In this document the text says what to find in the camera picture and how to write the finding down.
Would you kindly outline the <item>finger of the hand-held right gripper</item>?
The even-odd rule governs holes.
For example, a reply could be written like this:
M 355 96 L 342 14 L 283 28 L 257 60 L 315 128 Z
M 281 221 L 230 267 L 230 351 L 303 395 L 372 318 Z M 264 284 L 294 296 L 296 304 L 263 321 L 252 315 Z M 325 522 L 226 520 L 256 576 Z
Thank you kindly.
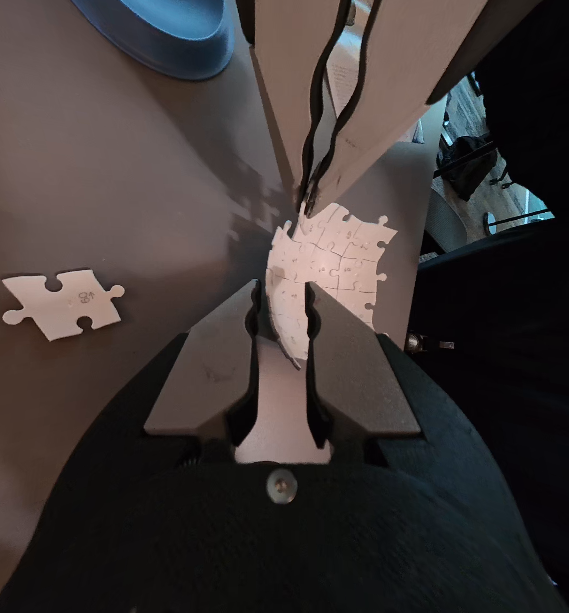
M 312 188 L 314 214 L 351 187 L 426 112 L 426 101 L 486 1 L 375 1 L 357 85 Z
M 350 1 L 253 1 L 250 56 L 281 182 L 295 211 L 311 186 L 327 59 Z

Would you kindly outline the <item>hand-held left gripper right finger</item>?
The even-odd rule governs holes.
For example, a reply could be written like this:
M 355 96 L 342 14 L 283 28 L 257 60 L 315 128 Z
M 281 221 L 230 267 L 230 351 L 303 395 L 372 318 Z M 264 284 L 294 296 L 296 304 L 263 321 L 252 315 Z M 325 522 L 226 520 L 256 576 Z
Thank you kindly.
M 306 418 L 318 448 L 417 437 L 421 428 L 377 334 L 315 282 L 304 286 Z

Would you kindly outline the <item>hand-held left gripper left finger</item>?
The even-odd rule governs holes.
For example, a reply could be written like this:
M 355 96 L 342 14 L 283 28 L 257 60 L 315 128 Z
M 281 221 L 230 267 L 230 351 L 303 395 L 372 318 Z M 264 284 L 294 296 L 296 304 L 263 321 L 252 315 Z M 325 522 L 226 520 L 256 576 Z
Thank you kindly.
M 259 311 L 260 281 L 252 279 L 189 330 L 146 434 L 241 445 L 258 417 Z

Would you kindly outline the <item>white assembled puzzle ball section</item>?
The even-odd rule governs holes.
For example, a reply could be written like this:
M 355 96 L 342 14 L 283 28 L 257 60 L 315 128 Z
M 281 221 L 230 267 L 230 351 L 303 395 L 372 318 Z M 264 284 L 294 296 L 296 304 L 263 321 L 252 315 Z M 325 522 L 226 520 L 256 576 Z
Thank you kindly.
M 313 282 L 371 329 L 378 263 L 397 231 L 388 218 L 362 221 L 337 203 L 315 217 L 301 210 L 292 236 L 286 221 L 276 228 L 265 271 L 268 316 L 283 354 L 297 370 L 308 359 L 305 285 Z

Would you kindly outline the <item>white printed instruction sheet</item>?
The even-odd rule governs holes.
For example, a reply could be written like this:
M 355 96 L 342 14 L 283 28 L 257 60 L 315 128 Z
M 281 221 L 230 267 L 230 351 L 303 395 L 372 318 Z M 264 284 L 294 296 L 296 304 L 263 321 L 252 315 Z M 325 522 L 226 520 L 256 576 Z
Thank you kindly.
M 346 25 L 327 59 L 328 90 L 338 118 L 349 103 L 358 80 L 360 48 L 371 7 L 352 1 Z

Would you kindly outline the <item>blue round plastic stand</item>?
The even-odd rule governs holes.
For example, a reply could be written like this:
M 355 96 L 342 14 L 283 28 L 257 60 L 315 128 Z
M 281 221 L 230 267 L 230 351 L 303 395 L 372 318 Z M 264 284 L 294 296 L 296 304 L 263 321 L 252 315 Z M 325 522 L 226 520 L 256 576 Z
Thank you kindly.
M 72 3 L 116 48 L 176 79 L 211 79 L 234 52 L 234 24 L 225 1 Z

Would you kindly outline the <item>black bag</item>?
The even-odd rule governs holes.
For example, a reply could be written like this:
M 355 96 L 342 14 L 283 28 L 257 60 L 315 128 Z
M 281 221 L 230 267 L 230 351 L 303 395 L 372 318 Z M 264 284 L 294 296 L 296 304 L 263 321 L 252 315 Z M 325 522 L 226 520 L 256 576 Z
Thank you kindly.
M 472 194 L 497 163 L 498 155 L 493 138 L 489 132 L 479 136 L 464 135 L 457 137 L 451 145 L 447 145 L 441 138 L 440 149 L 436 157 L 439 169 L 444 165 L 458 162 L 461 158 L 487 145 L 490 145 L 491 149 L 488 149 L 483 155 L 478 155 L 465 164 L 461 163 L 449 172 L 441 174 L 442 180 L 449 183 L 457 197 L 465 202 L 470 200 Z

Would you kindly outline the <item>grey office chair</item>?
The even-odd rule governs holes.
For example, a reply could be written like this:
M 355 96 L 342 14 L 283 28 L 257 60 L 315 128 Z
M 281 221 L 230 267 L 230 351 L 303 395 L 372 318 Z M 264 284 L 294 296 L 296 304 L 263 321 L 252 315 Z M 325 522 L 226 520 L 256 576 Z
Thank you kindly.
M 466 228 L 444 197 L 430 192 L 419 264 L 433 257 L 463 248 L 468 242 Z

